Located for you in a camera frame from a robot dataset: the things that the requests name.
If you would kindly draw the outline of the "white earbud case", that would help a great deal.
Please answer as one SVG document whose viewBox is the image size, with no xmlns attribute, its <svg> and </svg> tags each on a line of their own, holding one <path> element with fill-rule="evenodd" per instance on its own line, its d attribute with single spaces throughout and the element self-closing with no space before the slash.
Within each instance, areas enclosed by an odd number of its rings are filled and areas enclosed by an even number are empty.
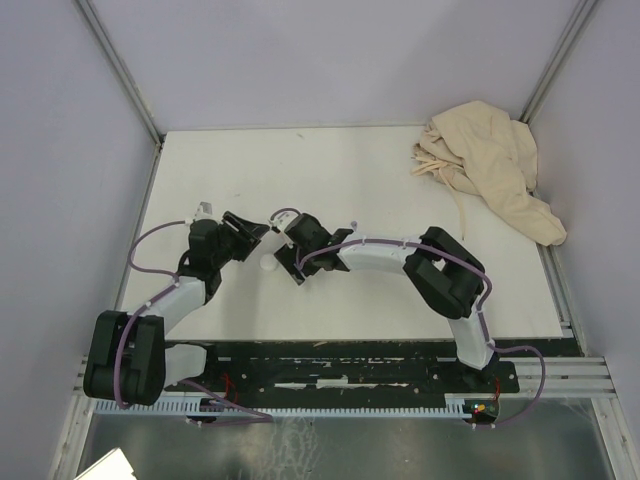
<svg viewBox="0 0 640 480">
<path fill-rule="evenodd" d="M 260 267 L 264 271 L 272 272 L 277 269 L 279 263 L 272 254 L 264 254 L 260 258 Z"/>
</svg>

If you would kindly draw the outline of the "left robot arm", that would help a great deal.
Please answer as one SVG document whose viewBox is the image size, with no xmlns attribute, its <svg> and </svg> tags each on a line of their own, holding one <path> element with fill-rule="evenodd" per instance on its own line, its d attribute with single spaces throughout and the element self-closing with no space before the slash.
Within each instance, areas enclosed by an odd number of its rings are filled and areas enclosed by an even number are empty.
<svg viewBox="0 0 640 480">
<path fill-rule="evenodd" d="M 188 248 L 174 271 L 134 263 L 139 244 L 163 229 L 188 228 Z M 220 364 L 197 345 L 168 346 L 166 335 L 192 312 L 206 306 L 222 282 L 222 268 L 243 262 L 269 232 L 266 224 L 225 212 L 211 218 L 174 220 L 158 225 L 134 241 L 131 269 L 165 275 L 169 283 L 130 311 L 105 310 L 96 319 L 83 379 L 84 393 L 112 400 L 118 407 L 150 406 L 167 386 L 189 380 L 209 390 L 221 378 Z"/>
</svg>

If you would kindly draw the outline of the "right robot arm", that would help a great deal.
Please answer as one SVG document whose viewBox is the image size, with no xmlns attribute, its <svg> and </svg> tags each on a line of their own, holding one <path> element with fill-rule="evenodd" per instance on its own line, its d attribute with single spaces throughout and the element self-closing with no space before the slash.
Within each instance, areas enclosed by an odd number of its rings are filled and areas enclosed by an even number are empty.
<svg viewBox="0 0 640 480">
<path fill-rule="evenodd" d="M 274 257 L 301 285 L 319 271 L 379 271 L 403 275 L 427 306 L 446 318 L 456 344 L 460 382 L 481 391 L 495 379 L 495 343 L 483 304 L 492 283 L 482 263 L 440 227 L 420 236 L 377 238 L 356 226 L 334 233 L 294 209 L 274 213 L 269 223 L 284 238 Z"/>
</svg>

